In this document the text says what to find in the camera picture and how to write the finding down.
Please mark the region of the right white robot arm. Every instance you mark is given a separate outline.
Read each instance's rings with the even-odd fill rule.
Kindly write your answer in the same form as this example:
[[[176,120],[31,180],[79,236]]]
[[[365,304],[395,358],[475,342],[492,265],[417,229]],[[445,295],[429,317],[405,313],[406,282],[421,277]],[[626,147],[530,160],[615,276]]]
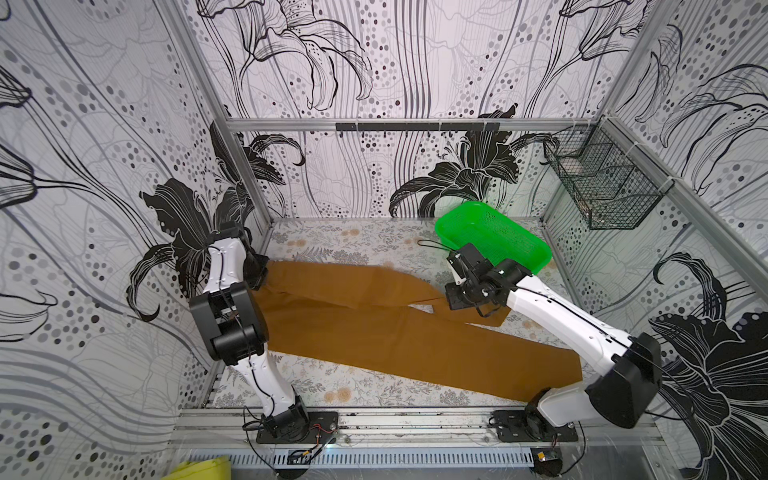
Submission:
[[[525,408],[524,424],[545,439],[573,422],[601,418],[632,429],[662,387],[661,347],[647,333],[632,336],[580,309],[520,263],[492,264],[472,244],[448,254],[454,280],[446,286],[453,310],[492,303],[532,318],[593,369],[588,381],[545,388]]]

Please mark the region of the green plastic basket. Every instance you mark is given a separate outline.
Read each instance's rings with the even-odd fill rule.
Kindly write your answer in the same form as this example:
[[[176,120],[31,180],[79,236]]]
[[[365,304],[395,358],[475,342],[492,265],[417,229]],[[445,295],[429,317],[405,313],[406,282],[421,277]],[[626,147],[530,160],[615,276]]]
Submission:
[[[510,259],[536,275],[552,260],[544,240],[478,201],[463,203],[441,216],[435,231],[445,246],[459,250],[472,244],[493,265]]]

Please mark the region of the yellow object at bottom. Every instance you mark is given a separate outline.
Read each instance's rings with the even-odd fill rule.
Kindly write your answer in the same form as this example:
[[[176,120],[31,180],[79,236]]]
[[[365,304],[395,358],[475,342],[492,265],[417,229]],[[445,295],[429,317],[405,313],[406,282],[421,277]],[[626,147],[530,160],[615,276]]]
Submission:
[[[231,480],[232,465],[227,457],[181,462],[163,480]]]

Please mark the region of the aluminium front rail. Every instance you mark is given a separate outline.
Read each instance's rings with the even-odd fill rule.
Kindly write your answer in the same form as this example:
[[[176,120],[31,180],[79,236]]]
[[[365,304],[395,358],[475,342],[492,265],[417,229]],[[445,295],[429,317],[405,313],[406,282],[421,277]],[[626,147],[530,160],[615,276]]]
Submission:
[[[345,447],[491,447],[499,444],[491,407],[336,407],[338,443]],[[246,442],[239,409],[187,409],[171,433],[174,447],[235,447]],[[604,420],[582,423],[590,446],[658,446],[650,420],[622,429]]]

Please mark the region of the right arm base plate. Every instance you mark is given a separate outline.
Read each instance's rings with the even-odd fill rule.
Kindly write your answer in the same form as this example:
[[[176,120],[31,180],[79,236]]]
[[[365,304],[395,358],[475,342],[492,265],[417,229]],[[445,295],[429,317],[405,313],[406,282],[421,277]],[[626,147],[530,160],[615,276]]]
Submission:
[[[499,441],[504,443],[559,443],[577,442],[578,433],[574,427],[554,427],[538,413],[525,410],[495,410],[489,419],[489,426]]]

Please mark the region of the brown long pants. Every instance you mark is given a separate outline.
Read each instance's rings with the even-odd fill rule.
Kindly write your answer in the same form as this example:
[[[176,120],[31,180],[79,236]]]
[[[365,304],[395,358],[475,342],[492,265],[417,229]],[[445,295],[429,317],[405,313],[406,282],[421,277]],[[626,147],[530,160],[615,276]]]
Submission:
[[[272,261],[252,297],[277,352],[523,402],[582,378],[575,352],[499,332],[508,308],[452,310],[384,267]]]

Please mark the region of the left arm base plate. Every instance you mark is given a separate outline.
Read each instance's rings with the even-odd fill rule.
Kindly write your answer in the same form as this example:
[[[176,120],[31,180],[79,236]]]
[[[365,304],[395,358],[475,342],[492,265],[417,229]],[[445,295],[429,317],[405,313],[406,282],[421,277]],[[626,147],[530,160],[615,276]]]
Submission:
[[[337,411],[309,411],[306,418],[291,418],[277,429],[261,429],[256,435],[256,442],[276,445],[319,445],[335,435],[338,424]]]

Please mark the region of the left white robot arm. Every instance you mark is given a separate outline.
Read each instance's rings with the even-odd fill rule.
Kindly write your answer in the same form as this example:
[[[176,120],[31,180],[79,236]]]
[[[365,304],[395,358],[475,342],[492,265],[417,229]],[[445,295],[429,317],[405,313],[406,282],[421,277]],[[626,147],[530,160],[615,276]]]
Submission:
[[[212,359],[234,368],[262,402],[262,430],[297,441],[309,430],[301,397],[269,352],[266,319],[253,298],[265,282],[268,258],[256,253],[246,230],[227,222],[208,237],[209,279],[190,310]]]

